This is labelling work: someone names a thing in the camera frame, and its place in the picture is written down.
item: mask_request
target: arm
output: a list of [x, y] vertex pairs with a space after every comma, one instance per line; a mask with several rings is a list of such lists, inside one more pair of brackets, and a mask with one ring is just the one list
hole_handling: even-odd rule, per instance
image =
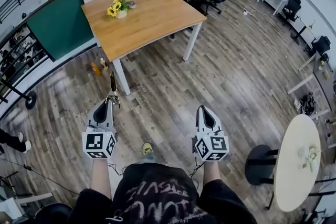
[[106, 159], [95, 159], [93, 161], [90, 188], [111, 199], [109, 168]]
[[244, 224], [257, 223], [239, 197], [221, 180], [218, 162], [204, 164], [203, 191], [198, 205], [223, 223], [228, 219]]
[[78, 196], [67, 224], [104, 223], [111, 209], [111, 186], [107, 160], [93, 161], [90, 189]]

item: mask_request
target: bottle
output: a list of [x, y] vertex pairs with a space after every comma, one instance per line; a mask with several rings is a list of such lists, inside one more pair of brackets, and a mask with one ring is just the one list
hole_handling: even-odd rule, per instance
[[108, 70], [109, 69], [109, 67], [106, 65], [106, 62], [105, 62], [104, 58], [100, 58], [100, 63], [103, 66], [104, 70]]
[[94, 70], [94, 72], [96, 73], [96, 75], [100, 76], [101, 72], [99, 70], [99, 68], [96, 66], [96, 64], [94, 62], [91, 63], [92, 69]]

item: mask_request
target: sneaker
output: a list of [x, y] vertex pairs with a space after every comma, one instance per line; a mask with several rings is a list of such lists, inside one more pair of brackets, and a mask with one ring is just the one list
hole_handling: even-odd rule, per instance
[[152, 145], [150, 143], [144, 143], [142, 146], [142, 154], [146, 155], [149, 152], [153, 152]]
[[27, 153], [30, 150], [31, 150], [31, 142], [28, 140], [26, 141], [26, 151], [24, 151], [24, 153]]
[[19, 137], [19, 141], [22, 142], [23, 141], [23, 133], [19, 132], [19, 134], [17, 135], [17, 137]]

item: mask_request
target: green wall panel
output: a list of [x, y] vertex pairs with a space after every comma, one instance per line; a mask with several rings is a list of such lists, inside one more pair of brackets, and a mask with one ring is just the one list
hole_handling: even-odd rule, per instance
[[83, 0], [54, 0], [28, 19], [29, 27], [55, 60], [93, 38], [82, 4]]

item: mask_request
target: round white table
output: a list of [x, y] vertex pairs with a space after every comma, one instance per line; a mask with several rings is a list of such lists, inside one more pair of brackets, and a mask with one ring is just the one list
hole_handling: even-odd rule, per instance
[[[302, 168], [300, 148], [317, 147], [312, 164]], [[307, 115], [296, 116], [289, 124], [278, 153], [274, 175], [274, 196], [282, 211], [298, 208], [311, 192], [321, 161], [321, 143], [318, 130]]]
[[[317, 156], [303, 168], [309, 148], [315, 146]], [[279, 208], [289, 212], [298, 208], [311, 192], [320, 167], [321, 143], [318, 130], [307, 115], [296, 116], [289, 124], [280, 150], [271, 150], [267, 145], [255, 147], [245, 165], [246, 179], [255, 186], [274, 184], [274, 196]], [[273, 170], [274, 179], [270, 179]]]

